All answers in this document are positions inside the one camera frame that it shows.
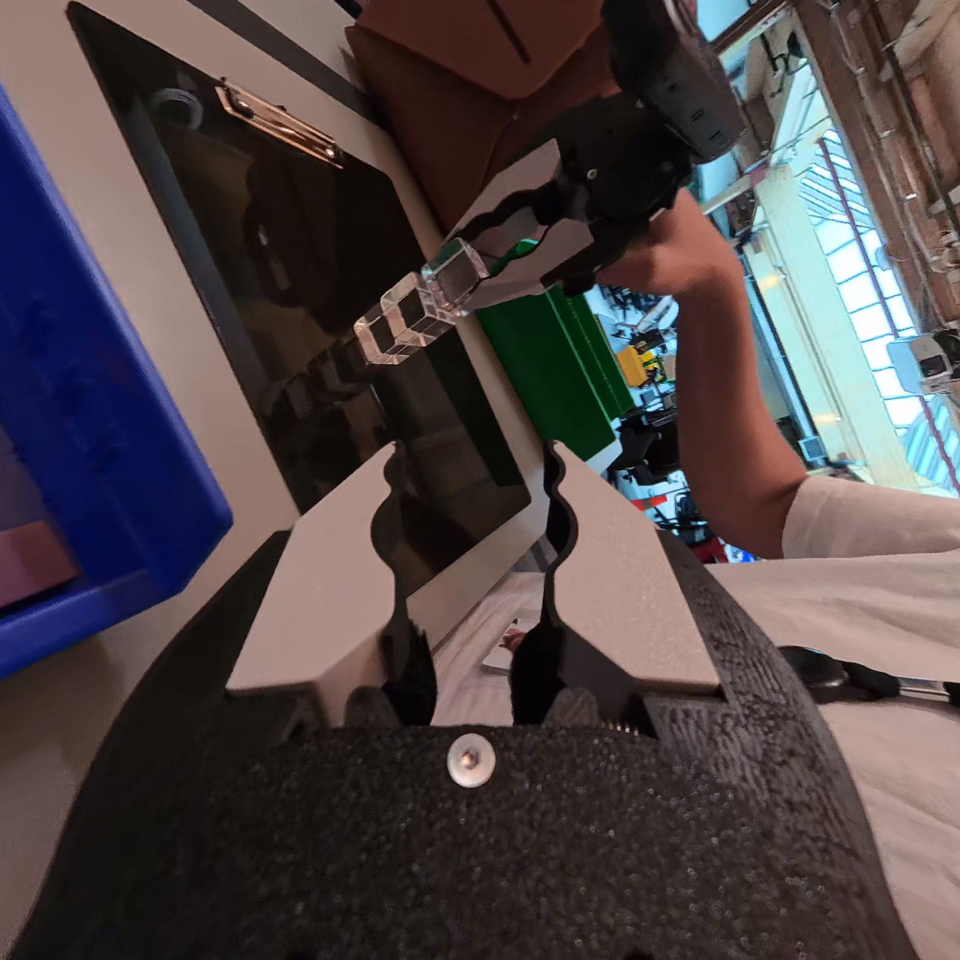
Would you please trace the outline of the blue plastic bin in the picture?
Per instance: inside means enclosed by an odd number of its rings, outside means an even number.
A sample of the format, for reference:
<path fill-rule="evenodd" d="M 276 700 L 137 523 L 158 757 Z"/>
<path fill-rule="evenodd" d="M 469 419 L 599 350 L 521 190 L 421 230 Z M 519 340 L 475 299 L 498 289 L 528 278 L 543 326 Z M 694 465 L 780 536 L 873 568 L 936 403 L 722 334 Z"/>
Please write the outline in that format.
<path fill-rule="evenodd" d="M 180 593 L 227 498 L 2 91 L 2 678 Z"/>

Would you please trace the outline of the person's right hand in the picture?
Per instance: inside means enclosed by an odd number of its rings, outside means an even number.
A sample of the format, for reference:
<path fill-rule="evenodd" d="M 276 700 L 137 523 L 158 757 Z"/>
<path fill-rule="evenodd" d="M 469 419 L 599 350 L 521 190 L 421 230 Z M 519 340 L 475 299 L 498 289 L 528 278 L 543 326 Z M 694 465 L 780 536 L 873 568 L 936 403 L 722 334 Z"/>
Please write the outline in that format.
<path fill-rule="evenodd" d="M 734 249 L 688 188 L 660 211 L 613 264 L 597 273 L 598 284 L 635 293 L 682 298 L 743 287 Z"/>

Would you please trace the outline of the person's right forearm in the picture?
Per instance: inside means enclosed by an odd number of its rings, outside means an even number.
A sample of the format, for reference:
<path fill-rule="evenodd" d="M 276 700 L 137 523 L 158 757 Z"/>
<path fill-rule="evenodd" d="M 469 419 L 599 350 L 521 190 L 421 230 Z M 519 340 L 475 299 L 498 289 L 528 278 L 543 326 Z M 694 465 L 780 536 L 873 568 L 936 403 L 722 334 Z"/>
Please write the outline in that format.
<path fill-rule="evenodd" d="M 808 472 L 763 396 L 738 259 L 697 274 L 677 303 L 678 452 L 693 500 L 727 543 L 782 559 Z"/>

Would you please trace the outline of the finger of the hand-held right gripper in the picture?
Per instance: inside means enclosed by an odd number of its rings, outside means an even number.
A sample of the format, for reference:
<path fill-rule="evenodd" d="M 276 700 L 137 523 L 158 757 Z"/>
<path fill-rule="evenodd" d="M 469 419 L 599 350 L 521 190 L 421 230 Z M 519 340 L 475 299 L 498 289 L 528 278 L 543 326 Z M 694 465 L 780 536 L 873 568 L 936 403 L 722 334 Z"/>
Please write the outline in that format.
<path fill-rule="evenodd" d="M 444 240 L 520 242 L 569 219 L 562 151 L 549 138 L 496 174 Z"/>
<path fill-rule="evenodd" d="M 594 235 L 587 223 L 559 221 L 530 250 L 510 258 L 495 276 L 481 280 L 465 300 L 464 308 L 485 309 L 544 294 L 557 282 L 547 278 L 593 242 Z"/>

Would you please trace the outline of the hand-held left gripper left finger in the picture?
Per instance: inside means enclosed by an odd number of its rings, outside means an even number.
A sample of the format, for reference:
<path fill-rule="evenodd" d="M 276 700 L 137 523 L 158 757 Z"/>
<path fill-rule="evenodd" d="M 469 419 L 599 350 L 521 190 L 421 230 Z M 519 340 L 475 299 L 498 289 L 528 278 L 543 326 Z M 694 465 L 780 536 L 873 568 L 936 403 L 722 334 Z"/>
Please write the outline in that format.
<path fill-rule="evenodd" d="M 305 694 L 324 726 L 342 727 L 355 690 L 375 689 L 400 724 L 431 724 L 433 659 L 396 571 L 405 468 L 388 443 L 294 524 L 228 693 Z"/>

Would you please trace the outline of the clear acrylic cube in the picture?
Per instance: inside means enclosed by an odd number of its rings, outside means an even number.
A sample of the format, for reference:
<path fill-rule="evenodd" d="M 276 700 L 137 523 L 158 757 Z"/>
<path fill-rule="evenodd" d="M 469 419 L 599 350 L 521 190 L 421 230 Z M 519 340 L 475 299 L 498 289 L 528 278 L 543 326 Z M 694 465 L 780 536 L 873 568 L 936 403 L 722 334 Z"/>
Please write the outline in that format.
<path fill-rule="evenodd" d="M 396 366 L 427 346 L 426 336 L 407 324 L 397 306 L 370 307 L 353 325 L 367 365 Z"/>
<path fill-rule="evenodd" d="M 450 314 L 464 313 L 471 296 L 490 278 L 480 253 L 459 236 L 447 240 L 419 274 L 438 308 Z"/>
<path fill-rule="evenodd" d="M 381 295 L 379 306 L 393 341 L 426 345 L 455 327 L 454 316 L 441 306 L 423 276 L 416 271 Z"/>

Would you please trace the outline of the green plastic bin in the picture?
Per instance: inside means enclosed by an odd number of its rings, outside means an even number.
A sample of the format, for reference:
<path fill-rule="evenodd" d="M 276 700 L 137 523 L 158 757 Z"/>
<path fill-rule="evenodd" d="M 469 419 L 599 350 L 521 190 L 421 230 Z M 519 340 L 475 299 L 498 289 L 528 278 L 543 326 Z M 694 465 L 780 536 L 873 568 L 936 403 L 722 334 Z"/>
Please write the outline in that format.
<path fill-rule="evenodd" d="M 606 450 L 634 408 L 606 331 L 584 294 L 529 295 L 475 313 L 543 441 L 582 461 Z"/>

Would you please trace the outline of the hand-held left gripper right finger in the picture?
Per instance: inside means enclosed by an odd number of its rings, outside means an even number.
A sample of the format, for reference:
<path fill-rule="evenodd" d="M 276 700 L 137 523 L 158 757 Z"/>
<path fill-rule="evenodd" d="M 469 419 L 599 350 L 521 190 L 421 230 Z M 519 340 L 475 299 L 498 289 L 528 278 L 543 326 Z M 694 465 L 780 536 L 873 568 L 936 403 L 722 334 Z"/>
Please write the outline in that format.
<path fill-rule="evenodd" d="M 510 666 L 516 726 L 541 726 L 569 691 L 601 725 L 652 727 L 650 696 L 710 706 L 722 680 L 671 562 L 689 550 L 569 447 L 544 446 L 546 536 L 556 552 L 539 619 Z"/>

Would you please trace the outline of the black clipboard with metal clip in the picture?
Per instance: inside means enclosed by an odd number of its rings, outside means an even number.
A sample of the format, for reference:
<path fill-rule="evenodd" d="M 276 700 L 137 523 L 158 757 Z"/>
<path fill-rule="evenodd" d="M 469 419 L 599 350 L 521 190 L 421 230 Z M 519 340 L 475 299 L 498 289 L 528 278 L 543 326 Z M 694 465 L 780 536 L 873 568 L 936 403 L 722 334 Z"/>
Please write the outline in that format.
<path fill-rule="evenodd" d="M 390 176 L 333 163 L 226 107 L 226 85 L 90 6 L 67 17 L 126 147 L 301 514 L 396 442 L 406 455 L 402 540 L 414 593 L 490 547 L 531 503 L 455 329 L 395 366 L 354 332 L 421 263 Z"/>

